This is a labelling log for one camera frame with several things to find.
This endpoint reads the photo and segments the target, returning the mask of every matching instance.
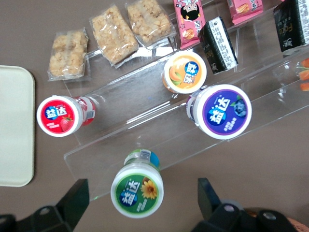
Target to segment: rice crispy snack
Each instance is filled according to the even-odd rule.
[[[132,31],[144,47],[175,36],[175,27],[156,0],[138,0],[127,4],[126,9]]]
[[[50,81],[83,77],[88,40],[85,29],[56,34],[48,69]]]
[[[90,23],[103,56],[112,66],[138,50],[139,44],[116,5],[91,18]]]

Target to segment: brown table surface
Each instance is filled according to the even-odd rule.
[[[36,108],[52,94],[68,94],[62,81],[47,81],[56,32],[81,27],[91,31],[88,19],[110,3],[0,2],[0,64],[21,66],[33,74]],[[124,2],[115,3],[124,9]],[[172,12],[170,3],[161,4]],[[91,41],[88,49],[94,48]],[[75,231],[190,231],[202,220],[197,204],[199,177],[208,178],[222,199],[236,200],[243,207],[274,209],[309,225],[308,115],[308,108],[300,110],[163,170],[164,200],[150,217],[136,220],[122,216],[107,195],[90,203]],[[53,138],[36,123],[33,180],[20,188],[0,187],[0,214],[11,213],[20,220],[57,203],[75,182],[63,155],[76,145],[73,135]]]

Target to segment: clear acrylic tier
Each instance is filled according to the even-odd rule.
[[[205,85],[232,84],[248,94],[253,117],[242,135],[309,105],[309,94],[300,90],[296,75],[296,64],[309,57],[309,48],[283,57],[272,13],[280,1],[264,2],[264,13],[241,25],[232,26],[226,19],[239,61],[235,69],[213,75],[201,45],[190,48],[207,64]],[[226,1],[205,1],[206,20],[220,15],[224,3],[226,7]],[[175,16],[170,18],[177,27]],[[91,200],[109,193],[134,149],[152,150],[164,169],[224,142],[204,134],[187,117],[188,95],[173,94],[163,86],[162,70],[179,46],[176,36],[160,47],[140,48],[119,69],[94,51],[88,54],[92,80],[66,83],[71,96],[87,96],[96,104],[95,120],[75,133],[79,146],[64,155],[73,176],[88,179]]]

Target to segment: strawberry graphic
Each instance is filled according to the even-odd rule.
[[[69,130],[73,126],[73,120],[70,118],[70,115],[68,117],[63,117],[60,121],[60,127],[63,132]]]

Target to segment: food package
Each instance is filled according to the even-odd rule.
[[[50,81],[81,78],[85,72],[88,36],[85,29],[58,32],[49,62]]]
[[[222,18],[206,22],[198,35],[213,74],[238,65],[235,52]]]
[[[112,66],[119,67],[116,64],[138,50],[139,44],[116,5],[91,18],[90,23],[103,56]]]
[[[285,0],[274,9],[274,19],[284,56],[309,44],[309,1]]]
[[[169,16],[156,0],[138,0],[127,4],[126,9],[132,31],[144,47],[176,35]]]
[[[236,25],[263,12],[262,0],[227,0]]]
[[[205,25],[201,0],[173,0],[181,39],[180,49],[199,42],[198,34]]]

